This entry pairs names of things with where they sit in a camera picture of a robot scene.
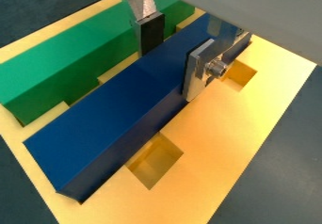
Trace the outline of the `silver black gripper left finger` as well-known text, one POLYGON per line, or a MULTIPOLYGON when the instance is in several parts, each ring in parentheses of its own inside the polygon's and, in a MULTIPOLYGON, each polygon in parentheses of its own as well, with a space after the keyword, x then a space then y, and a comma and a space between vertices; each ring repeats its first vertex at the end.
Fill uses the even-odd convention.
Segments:
POLYGON ((165 15, 155 0, 122 0, 130 10, 131 26, 139 41, 139 54, 145 56, 163 43, 165 15))

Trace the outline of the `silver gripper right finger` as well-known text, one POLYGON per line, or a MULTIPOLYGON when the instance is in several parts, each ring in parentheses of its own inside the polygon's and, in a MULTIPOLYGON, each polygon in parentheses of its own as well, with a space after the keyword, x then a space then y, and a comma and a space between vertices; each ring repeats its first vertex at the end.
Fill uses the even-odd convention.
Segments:
POLYGON ((191 102, 214 79, 221 79, 237 56, 246 50, 252 33, 218 17, 209 16, 206 39, 187 54, 183 97, 191 102))

